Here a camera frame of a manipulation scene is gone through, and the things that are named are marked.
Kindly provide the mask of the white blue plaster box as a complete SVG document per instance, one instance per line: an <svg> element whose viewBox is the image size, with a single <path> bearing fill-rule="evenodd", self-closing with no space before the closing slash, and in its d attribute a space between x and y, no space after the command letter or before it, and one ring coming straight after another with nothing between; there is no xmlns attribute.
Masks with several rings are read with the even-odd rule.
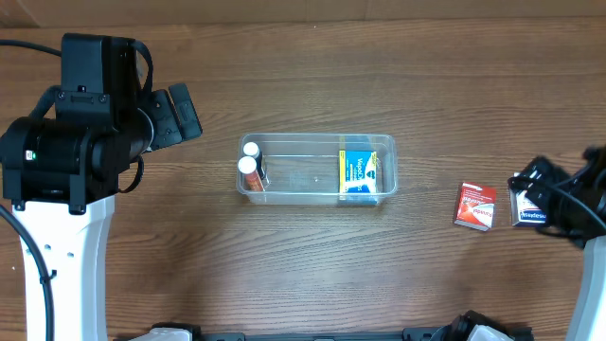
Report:
<svg viewBox="0 0 606 341"><path fill-rule="evenodd" d="M543 227L547 215L526 197L525 189L509 187L511 224L514 227Z"/></svg>

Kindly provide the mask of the red white medicine box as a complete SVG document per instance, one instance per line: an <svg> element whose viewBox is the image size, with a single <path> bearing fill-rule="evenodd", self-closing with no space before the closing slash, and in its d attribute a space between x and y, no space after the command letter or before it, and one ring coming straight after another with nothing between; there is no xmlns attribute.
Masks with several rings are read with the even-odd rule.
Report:
<svg viewBox="0 0 606 341"><path fill-rule="evenodd" d="M454 213L454 223L480 231L488 231L494 221L496 190L471 182L463 182Z"/></svg>

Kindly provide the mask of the black tube white cap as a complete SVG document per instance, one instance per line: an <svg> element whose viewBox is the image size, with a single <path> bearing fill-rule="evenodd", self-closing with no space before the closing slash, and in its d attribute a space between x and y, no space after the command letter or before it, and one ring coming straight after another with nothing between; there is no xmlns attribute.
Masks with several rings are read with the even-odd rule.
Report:
<svg viewBox="0 0 606 341"><path fill-rule="evenodd" d="M245 156L250 156L255 159L259 177L261 180L265 180L267 178L267 173L260 146L256 142L247 142L243 145L242 152Z"/></svg>

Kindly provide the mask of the orange tube white cap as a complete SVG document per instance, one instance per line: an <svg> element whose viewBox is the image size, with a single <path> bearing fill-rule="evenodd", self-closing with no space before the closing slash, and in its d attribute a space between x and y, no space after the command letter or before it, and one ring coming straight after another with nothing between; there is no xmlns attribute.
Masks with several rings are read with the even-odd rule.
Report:
<svg viewBox="0 0 606 341"><path fill-rule="evenodd" d="M258 173L257 161L252 156L244 156L238 161L238 170L252 191L264 191L264 185Z"/></svg>

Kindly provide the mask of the clear plastic container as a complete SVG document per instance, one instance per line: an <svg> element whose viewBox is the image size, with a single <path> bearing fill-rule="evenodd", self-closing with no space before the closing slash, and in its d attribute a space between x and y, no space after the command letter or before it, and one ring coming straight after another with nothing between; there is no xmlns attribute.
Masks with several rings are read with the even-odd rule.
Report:
<svg viewBox="0 0 606 341"><path fill-rule="evenodd" d="M267 178L264 191L249 189L238 172L236 187L258 205L375 206L398 190L398 155L391 135L253 133L240 147L256 142L263 153ZM339 152L376 152L376 193L339 192Z"/></svg>

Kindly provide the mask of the blue yellow medicine box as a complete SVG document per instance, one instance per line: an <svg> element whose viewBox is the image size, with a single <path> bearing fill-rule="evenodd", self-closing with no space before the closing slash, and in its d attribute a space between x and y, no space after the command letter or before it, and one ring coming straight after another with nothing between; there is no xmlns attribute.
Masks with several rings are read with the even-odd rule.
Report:
<svg viewBox="0 0 606 341"><path fill-rule="evenodd" d="M378 158L376 152L339 152L339 192L376 193Z"/></svg>

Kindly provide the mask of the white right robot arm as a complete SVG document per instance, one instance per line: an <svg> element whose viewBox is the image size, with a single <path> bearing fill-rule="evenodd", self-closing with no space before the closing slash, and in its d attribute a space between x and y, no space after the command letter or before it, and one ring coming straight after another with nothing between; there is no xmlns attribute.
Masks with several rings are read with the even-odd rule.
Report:
<svg viewBox="0 0 606 341"><path fill-rule="evenodd" d="M589 147L582 158L585 166L569 174L537 156L508 179L508 188L545 214L537 233L582 250L581 285L565 338L593 341L605 338L605 149Z"/></svg>

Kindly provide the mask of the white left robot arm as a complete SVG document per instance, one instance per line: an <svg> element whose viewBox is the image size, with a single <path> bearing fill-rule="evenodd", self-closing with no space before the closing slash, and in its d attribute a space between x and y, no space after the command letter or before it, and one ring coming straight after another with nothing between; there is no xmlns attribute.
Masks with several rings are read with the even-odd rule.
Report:
<svg viewBox="0 0 606 341"><path fill-rule="evenodd" d="M106 250L119 177L202 133L182 83L165 90L49 87L2 135L2 215L17 230L27 338L104 340Z"/></svg>

